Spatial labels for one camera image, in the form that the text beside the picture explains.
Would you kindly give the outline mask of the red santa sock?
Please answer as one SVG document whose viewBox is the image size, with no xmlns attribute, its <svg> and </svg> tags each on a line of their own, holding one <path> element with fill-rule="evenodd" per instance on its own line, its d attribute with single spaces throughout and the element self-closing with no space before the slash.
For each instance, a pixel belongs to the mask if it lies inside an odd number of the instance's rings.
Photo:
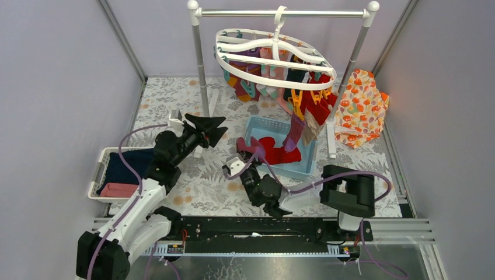
<svg viewBox="0 0 495 280">
<path fill-rule="evenodd" d="M 264 158 L 270 165 L 280 165 L 285 163 L 300 162 L 301 153 L 298 148 L 287 152 L 283 146 L 276 146 L 275 139 L 269 136 L 260 138 L 258 142 L 265 151 Z"/>
</svg>

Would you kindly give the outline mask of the red beige sock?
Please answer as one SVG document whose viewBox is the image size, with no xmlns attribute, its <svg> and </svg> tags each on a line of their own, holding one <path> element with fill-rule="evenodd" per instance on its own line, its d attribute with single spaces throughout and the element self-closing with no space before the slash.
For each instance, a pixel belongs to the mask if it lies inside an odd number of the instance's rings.
<svg viewBox="0 0 495 280">
<path fill-rule="evenodd" d="M 317 138 L 322 130 L 322 126 L 317 122 L 316 118 L 312 115 L 310 111 L 305 112 L 305 128 L 301 134 L 302 142 L 305 146 L 310 145 L 310 143 Z"/>
</svg>

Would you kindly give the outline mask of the white clip hanger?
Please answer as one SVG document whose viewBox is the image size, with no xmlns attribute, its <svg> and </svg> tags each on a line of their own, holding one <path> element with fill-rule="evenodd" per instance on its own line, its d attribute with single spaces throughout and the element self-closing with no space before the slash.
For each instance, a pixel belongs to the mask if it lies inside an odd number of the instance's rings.
<svg viewBox="0 0 495 280">
<path fill-rule="evenodd" d="M 245 82 L 253 84 L 263 83 L 272 87 L 284 87 L 297 90 L 323 90 L 332 87 L 336 71 L 310 44 L 299 41 L 296 38 L 281 34 L 281 29 L 285 23 L 285 17 L 289 10 L 286 6 L 279 6 L 273 12 L 274 24 L 273 32 L 252 30 L 252 29 L 223 29 L 215 35 L 215 59 L 218 65 L 227 73 L 233 74 Z M 260 58 L 260 49 L 270 48 L 272 59 Z M 280 61 L 279 51 L 286 50 L 292 55 L 304 61 L 303 64 Z M 247 70 L 243 72 L 229 64 L 229 60 L 247 63 Z M 260 76 L 260 66 L 270 65 L 288 69 L 307 70 L 303 82 L 290 82 L 263 78 Z"/>
</svg>

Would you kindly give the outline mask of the purple patchwork sock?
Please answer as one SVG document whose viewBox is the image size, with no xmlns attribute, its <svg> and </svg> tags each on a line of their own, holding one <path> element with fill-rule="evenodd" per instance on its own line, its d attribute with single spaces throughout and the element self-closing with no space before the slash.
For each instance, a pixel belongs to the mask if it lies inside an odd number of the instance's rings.
<svg viewBox="0 0 495 280">
<path fill-rule="evenodd" d="M 250 144 L 248 145 L 244 138 L 239 137 L 236 140 L 236 151 L 240 154 L 245 155 L 250 154 L 250 158 L 255 156 L 255 158 L 262 160 L 266 158 L 266 150 L 264 146 L 253 136 L 250 138 Z"/>
<path fill-rule="evenodd" d="M 291 116 L 289 133 L 283 141 L 283 147 L 286 152 L 292 152 L 297 147 L 305 126 L 306 122 L 300 119 L 296 113 L 293 113 Z"/>
</svg>

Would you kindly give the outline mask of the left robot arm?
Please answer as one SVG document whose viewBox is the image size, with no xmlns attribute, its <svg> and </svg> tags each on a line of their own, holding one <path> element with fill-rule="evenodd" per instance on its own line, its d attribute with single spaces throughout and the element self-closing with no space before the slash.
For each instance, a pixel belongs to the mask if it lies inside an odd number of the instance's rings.
<svg viewBox="0 0 495 280">
<path fill-rule="evenodd" d="M 165 129 L 155 138 L 154 156 L 140 176 L 118 153 L 138 180 L 138 188 L 120 211 L 95 232 L 79 240 L 75 272 L 82 279 L 126 279 L 136 259 L 161 238 L 173 240 L 181 232 L 180 214 L 158 204 L 176 185 L 179 164 L 200 146 L 217 145 L 227 127 L 226 117 L 185 114 L 180 136 Z"/>
</svg>

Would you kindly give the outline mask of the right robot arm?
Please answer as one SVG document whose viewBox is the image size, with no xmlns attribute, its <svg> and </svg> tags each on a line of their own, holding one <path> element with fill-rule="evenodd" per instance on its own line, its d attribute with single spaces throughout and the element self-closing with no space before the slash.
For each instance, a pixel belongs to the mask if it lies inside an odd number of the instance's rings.
<svg viewBox="0 0 495 280">
<path fill-rule="evenodd" d="M 337 211 L 337 237 L 350 240 L 357 234 L 361 220 L 375 215 L 375 174 L 370 171 L 329 164 L 323 168 L 320 180 L 285 187 L 274 175 L 261 176 L 259 165 L 259 160 L 239 154 L 223 166 L 224 175 L 240 178 L 250 203 L 274 218 L 322 204 Z"/>
</svg>

